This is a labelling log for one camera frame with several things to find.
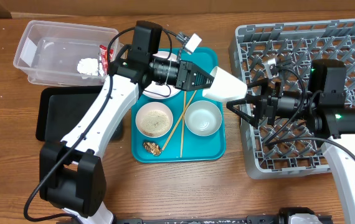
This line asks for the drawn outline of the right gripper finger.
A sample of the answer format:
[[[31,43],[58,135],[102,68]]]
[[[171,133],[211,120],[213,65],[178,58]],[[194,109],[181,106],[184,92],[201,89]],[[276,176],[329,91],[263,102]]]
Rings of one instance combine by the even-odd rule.
[[[241,111],[235,107],[235,105],[243,105],[243,104],[252,104],[252,105],[256,106],[255,115],[250,116],[249,114],[244,113],[243,111]],[[261,104],[262,104],[262,97],[261,96],[247,95],[245,98],[228,101],[226,103],[226,108],[228,110],[230,110],[231,112],[235,113],[236,115],[238,115],[240,118],[242,118],[244,121],[246,121],[251,126],[257,128],[260,118],[259,118],[259,112],[256,112],[256,110],[257,110],[257,106],[260,106]]]
[[[247,84],[247,89],[249,90],[249,89],[251,89],[253,87],[259,86],[260,87],[260,92],[261,93],[266,93],[267,90],[268,90],[268,83],[269,83],[269,79],[268,78],[263,78],[263,79],[260,79],[260,80],[257,80],[255,82]]]

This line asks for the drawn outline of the white cup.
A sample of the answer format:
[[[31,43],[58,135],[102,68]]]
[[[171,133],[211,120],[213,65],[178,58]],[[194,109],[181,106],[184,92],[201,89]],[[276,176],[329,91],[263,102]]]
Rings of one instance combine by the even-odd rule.
[[[202,91],[204,98],[226,103],[246,97],[247,85],[229,72],[216,66],[210,75],[214,77],[214,80],[210,88]]]

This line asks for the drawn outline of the grey-green bowl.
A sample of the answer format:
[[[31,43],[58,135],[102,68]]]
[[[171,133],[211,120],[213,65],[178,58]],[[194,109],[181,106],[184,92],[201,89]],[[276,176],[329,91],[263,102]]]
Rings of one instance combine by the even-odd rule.
[[[188,130],[197,136],[210,136],[222,125],[220,109],[205,100],[192,103],[186,110],[184,119]]]

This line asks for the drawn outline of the small white rice bowl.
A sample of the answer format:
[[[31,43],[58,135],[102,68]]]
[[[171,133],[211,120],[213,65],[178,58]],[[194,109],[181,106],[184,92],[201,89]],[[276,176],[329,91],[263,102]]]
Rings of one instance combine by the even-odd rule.
[[[163,103],[150,102],[143,105],[135,116],[139,132],[149,138],[164,136],[172,127],[172,111]]]

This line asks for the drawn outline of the red snack wrapper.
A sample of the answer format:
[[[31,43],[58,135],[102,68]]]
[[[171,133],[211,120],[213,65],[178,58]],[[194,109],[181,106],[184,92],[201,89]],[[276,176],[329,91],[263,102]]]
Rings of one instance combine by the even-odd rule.
[[[100,76],[104,77],[107,75],[108,58],[112,59],[112,56],[113,56],[113,49],[110,49],[109,53],[107,54],[107,47],[105,47],[104,45],[100,45],[99,69],[98,69],[98,73]]]

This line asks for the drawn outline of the white napkin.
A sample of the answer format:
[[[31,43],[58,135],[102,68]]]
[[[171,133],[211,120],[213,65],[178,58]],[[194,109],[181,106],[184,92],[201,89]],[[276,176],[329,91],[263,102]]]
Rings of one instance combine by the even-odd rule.
[[[84,75],[98,76],[98,60],[95,58],[83,58],[78,62],[77,65],[78,73]]]

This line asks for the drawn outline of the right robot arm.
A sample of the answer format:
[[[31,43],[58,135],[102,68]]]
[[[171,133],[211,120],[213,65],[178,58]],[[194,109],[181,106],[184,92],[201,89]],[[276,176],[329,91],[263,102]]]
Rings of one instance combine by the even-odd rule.
[[[241,96],[227,102],[227,108],[253,127],[262,118],[273,125],[277,118],[287,121],[302,119],[313,133],[310,141],[317,141],[338,190],[346,223],[355,223],[355,108],[345,106],[346,66],[334,59],[311,62],[308,83],[298,77],[301,90],[285,91],[283,83],[273,88],[268,83],[280,72],[298,76],[292,61],[270,59],[264,64],[267,77],[248,88],[259,87],[259,95]]]

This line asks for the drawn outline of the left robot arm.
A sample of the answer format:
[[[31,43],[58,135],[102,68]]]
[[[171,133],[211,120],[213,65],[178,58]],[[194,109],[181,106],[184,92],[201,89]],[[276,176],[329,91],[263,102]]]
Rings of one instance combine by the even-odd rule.
[[[102,157],[126,112],[143,91],[158,82],[194,92],[209,88],[213,76],[195,63],[157,57],[165,29],[138,21],[133,41],[107,60],[106,79],[96,100],[60,142],[46,142],[40,150],[40,182],[34,195],[61,210],[73,223],[112,223],[103,199],[107,182]]]

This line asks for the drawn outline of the grey dishwasher rack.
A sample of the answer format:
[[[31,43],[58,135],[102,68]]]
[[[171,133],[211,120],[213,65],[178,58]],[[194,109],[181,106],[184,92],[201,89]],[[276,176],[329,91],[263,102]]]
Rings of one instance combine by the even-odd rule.
[[[355,19],[238,26],[229,55],[232,73],[247,83],[267,76],[263,63],[269,58],[290,59],[296,74],[281,76],[288,91],[299,91],[307,84],[313,60],[340,60],[347,68],[346,104],[355,108]],[[253,179],[329,171],[302,121],[280,119],[270,126],[262,119],[257,128],[242,121],[240,133],[246,171]]]

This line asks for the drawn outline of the large white plate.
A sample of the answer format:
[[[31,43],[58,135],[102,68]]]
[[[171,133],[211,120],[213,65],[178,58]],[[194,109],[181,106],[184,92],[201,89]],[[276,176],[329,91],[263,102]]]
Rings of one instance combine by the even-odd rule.
[[[169,52],[167,51],[158,51],[155,54],[156,57],[159,58],[167,58]],[[175,62],[177,59],[177,55],[172,53],[168,60]],[[180,90],[176,89],[172,85],[158,85],[156,82],[152,82],[144,91],[143,94],[149,98],[156,100],[163,100],[167,98],[171,98],[177,95]]]

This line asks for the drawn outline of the teal serving tray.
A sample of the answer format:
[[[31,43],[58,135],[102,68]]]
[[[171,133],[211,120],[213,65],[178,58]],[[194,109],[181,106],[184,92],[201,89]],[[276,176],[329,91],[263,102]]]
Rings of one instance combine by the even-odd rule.
[[[159,156],[154,156],[143,147],[145,141],[155,142],[159,146],[163,146],[169,134],[159,138],[148,138],[141,134],[136,127],[138,110],[147,103],[158,101],[171,110],[173,123],[176,123],[183,111],[183,99],[195,103],[205,98],[200,90],[195,95],[189,92],[186,96],[180,91],[175,95],[171,95],[170,98],[161,100],[142,95],[137,103],[133,105],[131,108],[131,151],[137,161],[142,163],[210,161],[217,160],[224,154],[226,150],[224,123],[214,134],[204,137],[192,133],[187,126],[179,124],[165,150]]]

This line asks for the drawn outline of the gold foil wrapper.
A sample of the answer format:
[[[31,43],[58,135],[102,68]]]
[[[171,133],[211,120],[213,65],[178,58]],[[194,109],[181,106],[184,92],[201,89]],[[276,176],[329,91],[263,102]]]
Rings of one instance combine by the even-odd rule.
[[[161,147],[155,142],[144,142],[143,147],[146,152],[151,153],[154,156],[159,156],[162,153]]]

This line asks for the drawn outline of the black plastic tray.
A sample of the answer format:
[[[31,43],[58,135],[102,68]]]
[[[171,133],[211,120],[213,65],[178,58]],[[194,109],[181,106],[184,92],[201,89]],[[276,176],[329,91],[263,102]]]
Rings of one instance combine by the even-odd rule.
[[[83,118],[101,89],[101,86],[68,86],[43,90],[35,132],[37,140],[61,141]]]

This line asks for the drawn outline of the clear plastic bin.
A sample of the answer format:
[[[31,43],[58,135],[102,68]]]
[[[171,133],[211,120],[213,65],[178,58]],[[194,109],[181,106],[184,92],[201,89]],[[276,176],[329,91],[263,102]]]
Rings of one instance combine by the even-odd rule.
[[[30,21],[20,39],[13,65],[30,83],[51,86],[102,85],[106,76],[78,73],[83,58],[98,60],[116,29],[51,21]]]

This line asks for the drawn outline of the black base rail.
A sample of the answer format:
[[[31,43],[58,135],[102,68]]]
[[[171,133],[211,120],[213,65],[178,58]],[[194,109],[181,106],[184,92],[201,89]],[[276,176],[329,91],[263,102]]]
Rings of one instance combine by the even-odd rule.
[[[289,223],[321,223],[333,224],[331,215],[317,215],[308,207],[285,207],[277,214],[248,215],[242,218],[187,218],[157,219],[117,218],[117,224],[289,224]]]

